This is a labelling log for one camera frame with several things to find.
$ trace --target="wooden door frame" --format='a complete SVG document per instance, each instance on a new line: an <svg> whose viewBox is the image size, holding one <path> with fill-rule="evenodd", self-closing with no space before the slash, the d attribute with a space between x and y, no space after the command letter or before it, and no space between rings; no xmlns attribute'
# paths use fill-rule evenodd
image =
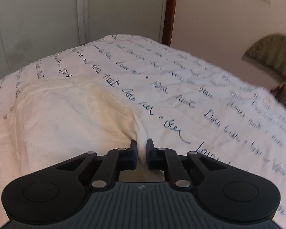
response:
<svg viewBox="0 0 286 229"><path fill-rule="evenodd" d="M162 44L170 46L173 34L176 0L166 0Z"/></svg>

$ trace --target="bed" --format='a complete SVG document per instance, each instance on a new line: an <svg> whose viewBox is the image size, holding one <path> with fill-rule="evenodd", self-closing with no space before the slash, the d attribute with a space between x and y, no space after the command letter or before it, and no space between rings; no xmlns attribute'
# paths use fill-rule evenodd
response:
<svg viewBox="0 0 286 229"><path fill-rule="evenodd" d="M9 135L12 130L9 117L26 86L41 89L47 82L66 83L77 77L91 80L128 107L156 147L183 155L197 151L272 181L281 193L274 221L286 228L286 109L268 90L151 39L109 35L40 59L0 80L0 128L6 124L0 133ZM41 134L36 141L44 138ZM18 168L21 159L14 155L21 149L13 148L13 139L1 140L0 197L11 180L87 151L72 140L72 149L58 151L49 145L54 157L47 160L38 153L38 144L35 151L25 149L35 153L26 171ZM89 150L101 155L110 147L116 148ZM144 165L143 145L139 155ZM0 204L0 226L7 220Z"/></svg>

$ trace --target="black circular pad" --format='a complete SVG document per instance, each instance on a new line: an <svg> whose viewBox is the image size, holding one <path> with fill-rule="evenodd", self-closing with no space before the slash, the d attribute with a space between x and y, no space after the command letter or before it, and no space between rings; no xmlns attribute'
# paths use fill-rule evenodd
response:
<svg viewBox="0 0 286 229"><path fill-rule="evenodd" d="M210 171L197 198L216 217L238 223L271 219L281 200L272 182L232 166Z"/></svg>
<svg viewBox="0 0 286 229"><path fill-rule="evenodd" d="M23 195L32 202L47 202L54 199L59 193L59 188L49 182L32 183L27 186Z"/></svg>
<svg viewBox="0 0 286 229"><path fill-rule="evenodd" d="M251 183L232 182L223 188L226 197L236 202L248 202L254 200L258 196L258 189Z"/></svg>
<svg viewBox="0 0 286 229"><path fill-rule="evenodd" d="M86 192L71 171L44 169L9 183L2 205L10 219L27 224L50 224L74 214Z"/></svg>

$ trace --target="ribbed gray plate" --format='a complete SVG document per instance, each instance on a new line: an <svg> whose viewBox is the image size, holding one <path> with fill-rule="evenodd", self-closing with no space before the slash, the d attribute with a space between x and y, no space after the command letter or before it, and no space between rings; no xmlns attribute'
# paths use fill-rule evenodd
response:
<svg viewBox="0 0 286 229"><path fill-rule="evenodd" d="M75 215L51 225L27 225L10 221L3 229L278 229L272 220L236 225L213 218L189 192L168 183L116 183L94 193Z"/></svg>

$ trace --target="white wall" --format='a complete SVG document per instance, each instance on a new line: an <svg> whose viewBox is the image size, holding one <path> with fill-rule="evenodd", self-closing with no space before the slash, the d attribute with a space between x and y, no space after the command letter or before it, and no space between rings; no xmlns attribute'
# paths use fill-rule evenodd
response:
<svg viewBox="0 0 286 229"><path fill-rule="evenodd" d="M0 78L78 45L76 0L0 0Z"/></svg>
<svg viewBox="0 0 286 229"><path fill-rule="evenodd" d="M241 60L271 33L286 34L286 0L177 0L171 46L271 88L277 81Z"/></svg>

